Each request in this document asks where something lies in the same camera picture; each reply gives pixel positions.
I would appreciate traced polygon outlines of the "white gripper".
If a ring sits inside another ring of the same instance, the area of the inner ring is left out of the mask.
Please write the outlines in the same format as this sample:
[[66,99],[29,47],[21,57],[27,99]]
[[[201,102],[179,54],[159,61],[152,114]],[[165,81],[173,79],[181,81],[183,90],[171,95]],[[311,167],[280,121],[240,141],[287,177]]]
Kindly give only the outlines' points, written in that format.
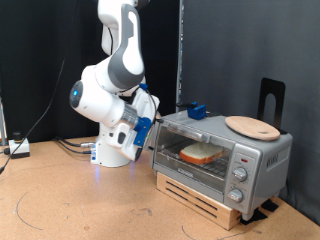
[[157,112],[159,99],[150,94],[148,89],[138,88],[131,104],[124,103],[119,121],[108,128],[106,143],[132,161],[136,161],[155,122],[163,123]]

